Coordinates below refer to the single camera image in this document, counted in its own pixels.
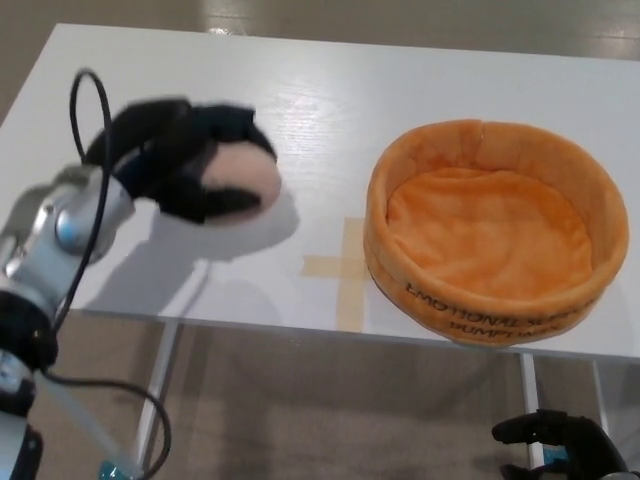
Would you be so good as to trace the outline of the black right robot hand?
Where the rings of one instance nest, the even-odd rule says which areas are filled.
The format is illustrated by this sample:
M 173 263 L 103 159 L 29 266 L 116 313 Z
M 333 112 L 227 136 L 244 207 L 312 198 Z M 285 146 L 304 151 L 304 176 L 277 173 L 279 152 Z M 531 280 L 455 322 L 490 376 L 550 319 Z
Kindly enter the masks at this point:
M 563 457 L 535 468 L 514 464 L 500 467 L 504 479 L 541 479 L 563 474 L 567 479 L 637 479 L 603 428 L 585 416 L 559 410 L 538 409 L 504 420 L 492 428 L 493 438 L 503 444 L 542 444 L 560 447 Z

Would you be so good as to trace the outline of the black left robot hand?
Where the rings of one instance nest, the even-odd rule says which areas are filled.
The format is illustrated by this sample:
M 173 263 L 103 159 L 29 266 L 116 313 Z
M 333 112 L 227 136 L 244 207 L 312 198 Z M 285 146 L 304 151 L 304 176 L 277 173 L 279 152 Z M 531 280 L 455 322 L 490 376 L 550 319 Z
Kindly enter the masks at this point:
M 81 162 L 110 160 L 131 198 L 149 199 L 187 222 L 250 218 L 268 209 L 282 186 L 277 154 L 255 114 L 248 106 L 183 97 L 131 102 Z

